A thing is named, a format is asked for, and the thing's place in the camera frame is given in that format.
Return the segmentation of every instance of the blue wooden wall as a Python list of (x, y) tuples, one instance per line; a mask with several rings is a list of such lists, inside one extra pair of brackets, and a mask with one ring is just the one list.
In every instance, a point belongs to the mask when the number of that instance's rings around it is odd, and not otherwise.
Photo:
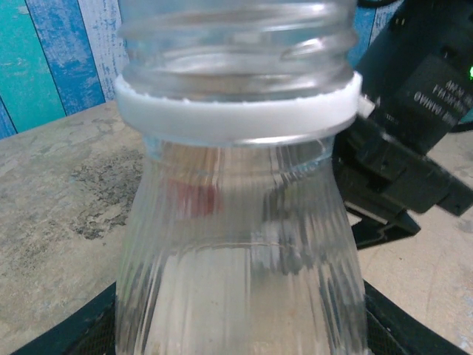
[[(399, 3), (358, 10), (363, 55)], [(126, 64), (118, 0), (0, 0), (0, 138), (113, 100)]]

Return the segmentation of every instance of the plastic bottle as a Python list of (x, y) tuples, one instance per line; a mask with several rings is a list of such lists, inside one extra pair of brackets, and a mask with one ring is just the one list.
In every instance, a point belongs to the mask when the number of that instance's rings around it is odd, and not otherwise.
[(367, 352), (333, 178), (356, 112), (355, 1), (122, 0), (116, 81), (146, 164), (117, 281), (118, 355)]

